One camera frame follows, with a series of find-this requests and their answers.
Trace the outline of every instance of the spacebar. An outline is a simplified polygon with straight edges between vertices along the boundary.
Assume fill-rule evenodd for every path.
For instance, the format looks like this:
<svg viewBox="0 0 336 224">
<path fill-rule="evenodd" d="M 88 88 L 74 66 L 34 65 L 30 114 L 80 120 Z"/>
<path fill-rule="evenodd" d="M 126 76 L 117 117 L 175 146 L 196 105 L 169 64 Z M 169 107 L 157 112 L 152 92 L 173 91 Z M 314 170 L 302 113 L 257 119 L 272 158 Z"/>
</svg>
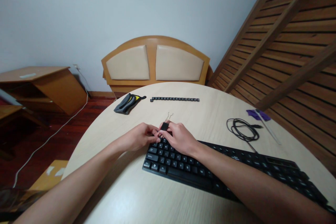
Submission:
<svg viewBox="0 0 336 224">
<path fill-rule="evenodd" d="M 196 175 L 186 173 L 184 171 L 180 171 L 171 167 L 169 167 L 167 175 L 195 184 L 200 187 L 204 187 L 206 189 L 211 189 L 211 181 L 207 178 L 198 177 Z"/>
</svg>

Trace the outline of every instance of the wall outlet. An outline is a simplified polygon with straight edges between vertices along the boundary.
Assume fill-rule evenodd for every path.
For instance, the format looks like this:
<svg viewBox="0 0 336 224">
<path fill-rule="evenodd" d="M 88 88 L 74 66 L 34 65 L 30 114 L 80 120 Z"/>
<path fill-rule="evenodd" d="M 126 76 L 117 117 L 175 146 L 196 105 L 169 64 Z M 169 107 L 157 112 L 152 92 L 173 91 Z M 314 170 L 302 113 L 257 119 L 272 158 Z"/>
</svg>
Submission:
<svg viewBox="0 0 336 224">
<path fill-rule="evenodd" d="M 79 66 L 78 66 L 78 64 L 73 64 L 73 66 L 74 66 L 75 68 L 77 68 L 78 70 L 80 69 Z"/>
</svg>

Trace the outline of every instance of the black keyboard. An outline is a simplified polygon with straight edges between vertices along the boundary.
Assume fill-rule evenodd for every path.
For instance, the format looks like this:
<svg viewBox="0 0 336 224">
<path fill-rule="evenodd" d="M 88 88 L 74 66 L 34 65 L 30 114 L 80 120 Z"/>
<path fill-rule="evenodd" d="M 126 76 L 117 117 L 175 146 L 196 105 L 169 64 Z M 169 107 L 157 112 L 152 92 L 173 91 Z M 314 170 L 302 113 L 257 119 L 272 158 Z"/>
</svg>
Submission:
<svg viewBox="0 0 336 224">
<path fill-rule="evenodd" d="M 199 142 L 266 173 L 329 212 L 336 214 L 335 210 L 327 205 L 327 199 L 309 181 L 309 177 L 300 170 L 295 162 L 208 142 Z M 161 139 L 160 143 L 150 144 L 142 169 L 220 197 L 240 202 L 233 192 L 204 165 L 192 157 L 177 152 L 165 138 Z"/>
</svg>

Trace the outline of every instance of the hand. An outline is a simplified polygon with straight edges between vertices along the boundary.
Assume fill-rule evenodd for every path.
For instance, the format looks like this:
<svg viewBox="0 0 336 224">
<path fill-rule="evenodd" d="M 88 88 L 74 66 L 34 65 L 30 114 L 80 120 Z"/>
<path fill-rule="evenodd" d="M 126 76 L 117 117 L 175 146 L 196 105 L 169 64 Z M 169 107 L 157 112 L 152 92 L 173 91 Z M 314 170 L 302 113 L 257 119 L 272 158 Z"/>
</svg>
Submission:
<svg viewBox="0 0 336 224">
<path fill-rule="evenodd" d="M 160 138 L 151 136 L 157 134 L 158 130 L 157 127 L 143 122 L 119 137 L 115 142 L 122 152 L 135 151 L 149 143 L 160 142 Z"/>
<path fill-rule="evenodd" d="M 162 130 L 157 132 L 155 136 L 164 136 L 170 145 L 173 146 L 178 152 L 184 155 L 193 156 L 196 153 L 200 143 L 182 123 L 175 124 L 169 120 L 165 121 L 165 123 L 169 123 L 168 131 L 171 131 L 173 136 L 171 136 L 167 131 Z"/>
</svg>

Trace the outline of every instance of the black and yellow case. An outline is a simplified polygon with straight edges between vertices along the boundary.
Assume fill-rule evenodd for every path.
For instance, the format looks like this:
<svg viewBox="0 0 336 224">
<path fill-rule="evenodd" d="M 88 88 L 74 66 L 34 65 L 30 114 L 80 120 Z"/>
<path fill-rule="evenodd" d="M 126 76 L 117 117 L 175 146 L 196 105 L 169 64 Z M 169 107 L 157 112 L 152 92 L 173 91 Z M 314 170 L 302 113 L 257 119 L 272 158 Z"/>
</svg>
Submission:
<svg viewBox="0 0 336 224">
<path fill-rule="evenodd" d="M 146 96 L 138 96 L 135 94 L 127 94 L 126 97 L 119 103 L 116 108 L 114 109 L 114 112 L 119 114 L 129 114 L 131 110 L 139 103 L 139 101 L 145 99 Z"/>
</svg>

